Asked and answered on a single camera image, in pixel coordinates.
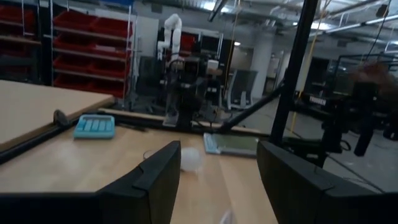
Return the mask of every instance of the calculator button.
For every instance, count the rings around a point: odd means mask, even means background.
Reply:
[[[96,131],[98,130],[98,126],[100,125],[100,121],[94,120],[93,121],[93,126],[91,127],[91,130]]]
[[[106,123],[106,131],[112,131],[112,122]]]
[[[89,131],[91,129],[91,122],[87,122],[85,126],[85,131]]]
[[[86,121],[79,121],[79,123],[77,124],[77,130],[83,130],[83,128],[85,128],[86,125]]]
[[[99,122],[99,131],[104,131],[105,130],[105,121],[101,121]]]

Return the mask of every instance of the office chair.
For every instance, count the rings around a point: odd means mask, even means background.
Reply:
[[[227,108],[247,109],[253,104],[252,89],[256,71],[236,70],[228,87]]]
[[[157,105],[156,99],[160,91],[161,74],[157,72],[155,57],[142,56],[139,61],[139,75],[136,78],[135,95],[132,97],[131,111],[150,114],[163,112],[165,108]]]

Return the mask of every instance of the wooden table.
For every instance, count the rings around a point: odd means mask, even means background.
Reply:
[[[47,102],[53,104],[47,107],[50,115],[55,102]],[[42,117],[34,111],[28,115],[36,116]],[[0,192],[92,192],[135,168],[146,151],[180,140],[183,148],[197,148],[204,160],[197,172],[181,173],[172,223],[219,223],[229,209],[234,223],[277,223],[256,161],[205,154],[201,135],[117,127],[112,140],[73,140],[72,131],[1,165]]]
[[[0,80],[0,152],[51,128],[56,109],[75,118],[113,101],[111,95]]]

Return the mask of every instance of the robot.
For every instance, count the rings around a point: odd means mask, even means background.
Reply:
[[[172,55],[171,61],[179,58],[178,53],[180,52],[181,42],[181,28],[182,21],[177,14],[172,14],[164,22],[164,41],[158,41],[157,43],[157,59],[162,60],[163,52],[165,49],[170,47],[170,41],[172,40]]]

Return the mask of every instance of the gray chair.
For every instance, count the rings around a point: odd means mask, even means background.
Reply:
[[[244,110],[253,104],[252,89],[256,71],[236,70],[228,87],[227,108]]]

